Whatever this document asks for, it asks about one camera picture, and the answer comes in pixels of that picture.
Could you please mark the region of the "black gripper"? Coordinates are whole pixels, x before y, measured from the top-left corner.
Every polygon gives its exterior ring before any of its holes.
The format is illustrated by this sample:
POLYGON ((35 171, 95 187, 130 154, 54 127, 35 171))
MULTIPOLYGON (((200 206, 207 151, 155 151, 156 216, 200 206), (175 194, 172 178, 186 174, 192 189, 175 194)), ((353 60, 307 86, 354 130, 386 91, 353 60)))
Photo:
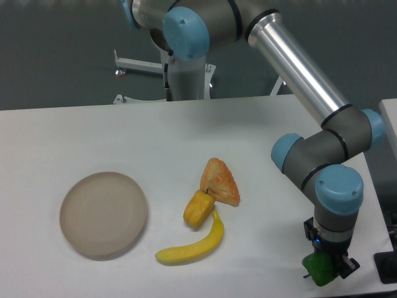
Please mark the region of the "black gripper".
POLYGON ((333 232, 321 226, 314 217, 303 223, 305 237, 311 242, 315 250, 331 255, 333 273, 346 279, 360 268, 360 264, 348 257, 348 249, 352 241, 352 228, 333 232))

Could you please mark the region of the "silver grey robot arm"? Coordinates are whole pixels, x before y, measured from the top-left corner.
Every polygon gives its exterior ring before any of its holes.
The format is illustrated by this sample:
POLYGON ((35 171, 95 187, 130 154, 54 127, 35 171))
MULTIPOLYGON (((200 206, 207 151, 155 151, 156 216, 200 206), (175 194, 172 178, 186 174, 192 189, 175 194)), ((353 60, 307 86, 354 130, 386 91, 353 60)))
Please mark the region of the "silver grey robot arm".
POLYGON ((271 1, 122 1, 129 26, 150 31, 166 56, 162 75, 167 101, 203 99, 205 58, 241 38, 258 49, 286 82, 321 131, 309 138, 289 133, 277 140, 272 161, 313 203, 304 223, 314 252, 303 259, 319 284, 346 278, 359 268, 348 256, 364 182, 344 165, 380 143, 382 117, 358 110, 309 59, 282 23, 271 1))

